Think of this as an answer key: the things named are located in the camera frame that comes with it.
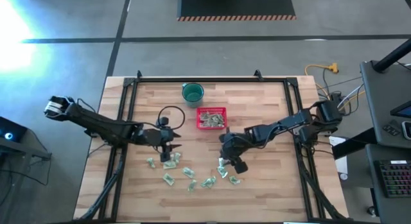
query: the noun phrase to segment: hazard stripe mat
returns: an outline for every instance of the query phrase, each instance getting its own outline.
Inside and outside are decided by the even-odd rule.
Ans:
[[[177,13],[182,22],[295,19],[291,0],[179,0]]]

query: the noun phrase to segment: wooden tabletop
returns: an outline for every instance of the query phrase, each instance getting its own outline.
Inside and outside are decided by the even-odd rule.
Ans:
[[[115,119],[124,77],[107,78],[100,114]],[[302,104],[309,107],[319,98],[312,76],[298,76]],[[232,132],[243,132],[248,126],[269,124],[288,116],[282,83],[201,83],[204,90],[204,107],[226,107],[228,124]],[[175,151],[182,154],[176,169],[163,169],[159,154],[151,147],[129,144],[123,186],[118,209],[118,221],[306,221],[304,200],[292,136],[284,133],[275,137],[262,150],[249,150],[241,157],[249,166],[245,173],[237,175],[232,166],[226,166],[230,175],[241,180],[232,185],[228,177],[217,172],[219,149],[218,136],[225,130],[198,130],[196,110],[188,108],[181,96],[181,83],[139,83],[134,108],[134,121],[155,123],[161,108],[176,105],[186,113],[186,122],[176,130],[182,137],[174,144],[182,144]],[[170,126],[182,121],[176,109],[165,110]],[[93,139],[91,150],[102,144]],[[331,151],[326,144],[316,149]],[[83,215],[103,188],[110,147],[94,152],[87,160],[74,217]],[[153,157],[156,168],[146,159]],[[347,216],[344,196],[331,155],[316,152],[314,155],[322,190],[337,210]],[[189,167],[198,181],[193,192],[187,188],[190,178],[182,174]],[[174,179],[169,186],[162,176],[169,173]],[[211,188],[200,183],[215,176]],[[313,209],[315,199],[310,191]],[[111,198],[106,214],[111,211]]]

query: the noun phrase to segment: paper money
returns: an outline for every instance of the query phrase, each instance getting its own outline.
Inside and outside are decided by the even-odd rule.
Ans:
[[[147,158],[147,163],[150,165],[151,168],[155,168],[154,159],[152,157]]]
[[[193,179],[193,180],[190,182],[190,184],[188,185],[188,191],[189,191],[189,192],[194,191],[194,187],[195,187],[196,184],[197,184],[197,181]]]
[[[175,167],[177,167],[176,163],[172,160],[168,160],[164,163],[164,165],[162,166],[163,169],[174,169]]]
[[[227,172],[227,170],[224,169],[224,167],[218,167],[217,171],[221,174],[222,178],[225,178],[227,176],[227,174],[229,174],[229,172]]]
[[[222,158],[222,157],[220,157],[220,158],[218,159],[218,163],[219,163],[220,167],[224,167],[224,166],[226,165],[226,163],[228,163],[228,162],[229,162],[229,160],[225,160],[225,159]]]
[[[186,175],[187,177],[189,177],[189,178],[193,178],[194,175],[195,175],[194,171],[191,170],[191,169],[188,168],[188,167],[184,167],[184,169],[182,169],[182,173],[185,174],[185,175]]]
[[[173,154],[173,161],[176,163],[176,164],[178,164],[178,163],[180,163],[180,157],[181,157],[181,153],[179,153],[179,152],[175,152],[174,154]]]
[[[202,113],[200,120],[203,121],[200,123],[202,127],[224,127],[224,118],[221,114]]]
[[[216,180],[217,178],[215,176],[208,178],[203,183],[201,183],[201,187],[211,188],[216,183]]]
[[[162,176],[162,179],[164,179],[170,186],[174,184],[174,178],[172,178],[171,175],[169,175],[168,173]]]
[[[230,176],[229,179],[230,179],[230,182],[233,183],[234,185],[239,184],[241,182],[240,180],[236,178],[236,176]]]

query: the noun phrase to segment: green bucket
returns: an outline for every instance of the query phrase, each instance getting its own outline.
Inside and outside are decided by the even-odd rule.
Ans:
[[[198,83],[185,83],[182,85],[182,97],[190,108],[198,108],[203,104],[204,89]]]

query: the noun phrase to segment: red basket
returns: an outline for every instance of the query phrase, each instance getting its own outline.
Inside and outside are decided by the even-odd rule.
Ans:
[[[221,114],[223,116],[224,120],[224,126],[223,127],[201,127],[200,124],[203,122],[200,120],[200,114],[209,112],[210,114]],[[197,108],[197,128],[201,130],[219,130],[219,129],[224,129],[227,127],[227,113],[226,109],[224,107],[219,107],[219,108]]]

